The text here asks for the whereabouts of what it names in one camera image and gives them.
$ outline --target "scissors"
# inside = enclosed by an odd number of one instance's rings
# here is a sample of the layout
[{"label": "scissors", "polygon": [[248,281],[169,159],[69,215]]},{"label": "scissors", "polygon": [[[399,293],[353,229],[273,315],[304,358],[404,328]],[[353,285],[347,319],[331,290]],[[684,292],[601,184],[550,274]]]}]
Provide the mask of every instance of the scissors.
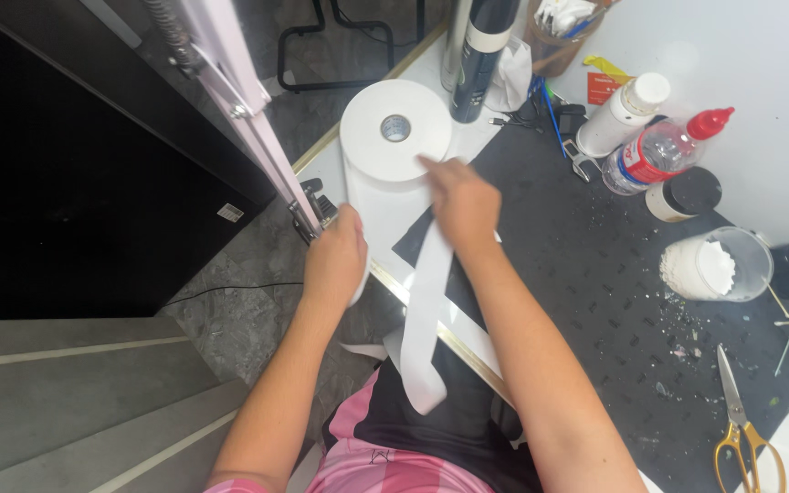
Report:
[{"label": "scissors", "polygon": [[[760,437],[757,430],[748,421],[748,417],[744,414],[744,406],[742,399],[738,396],[738,388],[736,388],[736,378],[732,375],[732,368],[729,367],[729,360],[727,360],[726,353],[723,352],[723,345],[717,345],[717,366],[721,371],[721,383],[723,384],[723,397],[726,399],[726,410],[729,414],[729,427],[727,428],[726,435],[723,440],[718,442],[715,446],[715,472],[717,473],[717,483],[720,485],[723,493],[727,493],[726,488],[723,487],[723,480],[721,479],[721,470],[718,464],[718,456],[721,449],[725,446],[732,447],[736,451],[738,458],[738,465],[742,470],[742,481],[744,482],[744,491],[746,493],[760,493],[760,476],[757,472],[757,449],[760,446],[767,446],[772,451],[775,457],[775,462],[778,465],[778,493],[786,493],[787,479],[784,476],[784,463],[781,461],[781,456],[778,455],[778,450],[771,443]],[[744,465],[742,457],[742,433],[744,438],[747,439],[749,448],[751,449],[751,471],[754,476],[753,486],[748,479],[748,469]]]}]

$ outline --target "pen holder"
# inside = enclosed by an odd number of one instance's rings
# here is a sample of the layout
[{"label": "pen holder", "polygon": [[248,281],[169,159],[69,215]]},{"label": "pen holder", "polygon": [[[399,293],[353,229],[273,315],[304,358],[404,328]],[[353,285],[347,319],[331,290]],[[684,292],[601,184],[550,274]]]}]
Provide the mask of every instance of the pen holder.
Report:
[{"label": "pen holder", "polygon": [[[595,9],[604,7],[602,0],[591,0],[596,4]],[[541,0],[531,0],[529,2],[529,12],[525,27],[525,34],[522,40],[531,47],[531,71],[542,77],[555,77],[562,75],[568,65],[574,60],[577,51],[583,46],[586,38],[593,35],[605,14],[601,14],[591,24],[586,26],[583,31],[578,32],[573,38],[562,39],[552,35],[546,26],[538,26],[535,22],[535,12],[541,5]]]}]

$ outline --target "red bottle cap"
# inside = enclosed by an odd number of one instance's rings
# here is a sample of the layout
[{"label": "red bottle cap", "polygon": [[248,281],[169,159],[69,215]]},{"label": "red bottle cap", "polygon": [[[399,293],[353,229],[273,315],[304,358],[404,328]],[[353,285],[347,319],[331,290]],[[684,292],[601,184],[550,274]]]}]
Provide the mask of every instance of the red bottle cap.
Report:
[{"label": "red bottle cap", "polygon": [[705,110],[687,122],[686,132],[696,140],[710,139],[723,130],[729,121],[729,115],[735,110],[732,106],[727,109]]}]

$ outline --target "yellow tape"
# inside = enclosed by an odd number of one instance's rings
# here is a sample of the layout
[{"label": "yellow tape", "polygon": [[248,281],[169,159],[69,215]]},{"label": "yellow tape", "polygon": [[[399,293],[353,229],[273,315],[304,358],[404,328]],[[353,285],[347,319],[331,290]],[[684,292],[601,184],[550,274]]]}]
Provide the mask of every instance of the yellow tape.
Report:
[{"label": "yellow tape", "polygon": [[617,81],[618,84],[626,84],[633,78],[631,75],[626,74],[622,70],[620,70],[617,65],[614,65],[611,62],[608,62],[604,58],[600,56],[593,56],[589,55],[585,59],[583,59],[584,65],[592,65],[596,67],[601,73],[604,73],[608,77]]}]

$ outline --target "black mat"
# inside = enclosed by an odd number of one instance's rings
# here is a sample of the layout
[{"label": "black mat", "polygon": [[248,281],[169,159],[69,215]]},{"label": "black mat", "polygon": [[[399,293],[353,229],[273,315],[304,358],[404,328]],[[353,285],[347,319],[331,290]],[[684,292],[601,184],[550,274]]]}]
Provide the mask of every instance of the black mat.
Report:
[{"label": "black mat", "polygon": [[[473,165],[503,196],[498,233],[510,261],[563,332],[641,471],[666,493],[718,490],[712,454],[727,413],[716,346],[727,348],[748,420],[769,439],[789,410],[789,351],[773,377],[789,327],[773,325],[784,317],[768,293],[741,304],[673,297],[658,262],[672,242],[729,222],[709,214],[664,223],[643,195],[584,184],[552,129],[505,126]],[[393,248],[413,266],[430,221],[427,211]],[[446,295],[484,326],[457,262]],[[689,355],[673,354],[678,345]],[[734,460],[721,460],[729,491],[741,480]]]}]

